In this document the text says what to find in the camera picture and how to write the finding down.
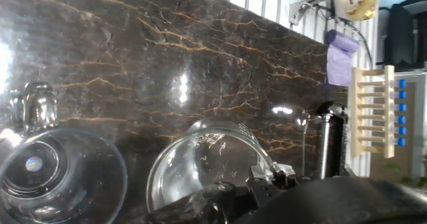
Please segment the glass teapot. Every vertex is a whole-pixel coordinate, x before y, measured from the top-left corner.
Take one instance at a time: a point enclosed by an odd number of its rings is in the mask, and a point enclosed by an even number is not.
[[[148,211],[154,211],[213,183],[246,186],[249,171],[272,181],[274,174],[294,175],[292,167],[272,161],[243,124],[202,119],[166,147],[147,182]]]
[[[13,128],[0,132],[0,223],[112,223],[127,188],[116,146],[60,128],[47,83],[11,95]]]

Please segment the dark marble wall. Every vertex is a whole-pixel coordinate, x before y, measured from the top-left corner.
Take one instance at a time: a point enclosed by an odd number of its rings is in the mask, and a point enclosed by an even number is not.
[[[314,111],[346,100],[324,84],[326,50],[223,0],[0,0],[0,91],[47,81],[62,126],[113,140],[129,172],[128,218],[145,209],[158,153],[204,117],[245,123],[298,173],[307,127],[313,173]]]

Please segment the wooden drying rack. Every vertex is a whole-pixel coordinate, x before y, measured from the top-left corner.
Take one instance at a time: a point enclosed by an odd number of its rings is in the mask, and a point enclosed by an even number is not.
[[[366,81],[369,76],[384,75],[384,81]],[[352,130],[352,156],[356,157],[366,151],[383,153],[385,158],[394,156],[394,66],[386,65],[383,70],[352,69],[352,87],[350,103],[350,125]],[[367,87],[383,87],[384,91],[366,92]],[[366,98],[383,97],[384,104],[367,104]],[[369,108],[383,109],[384,115],[369,115]],[[367,125],[366,120],[384,121],[384,126]],[[383,132],[383,137],[368,136],[367,131]],[[383,147],[369,147],[367,141],[383,143]]]

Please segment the blue knob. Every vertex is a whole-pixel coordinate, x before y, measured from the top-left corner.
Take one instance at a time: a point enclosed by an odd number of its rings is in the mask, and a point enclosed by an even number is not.
[[[406,80],[405,79],[399,80],[399,88],[406,88]]]
[[[400,115],[400,116],[398,117],[398,123],[399,123],[399,124],[405,124],[405,123],[406,123],[406,117],[405,117],[405,116],[403,116],[403,115]]]
[[[400,99],[406,99],[406,92],[405,91],[399,91],[399,98]]]
[[[405,144],[406,144],[405,138],[398,138],[398,146],[399,147],[404,147]]]
[[[406,104],[405,103],[399,103],[399,111],[406,111]]]
[[[406,127],[399,127],[399,135],[406,135]]]

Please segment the glass bowl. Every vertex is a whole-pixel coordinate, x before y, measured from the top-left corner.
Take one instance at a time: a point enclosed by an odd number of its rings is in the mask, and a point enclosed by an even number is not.
[[[201,120],[166,147],[151,168],[147,206],[153,212],[218,181],[246,186],[251,166],[272,178],[274,164],[242,124]]]
[[[112,223],[127,188],[113,143],[80,129],[0,134],[0,223]]]

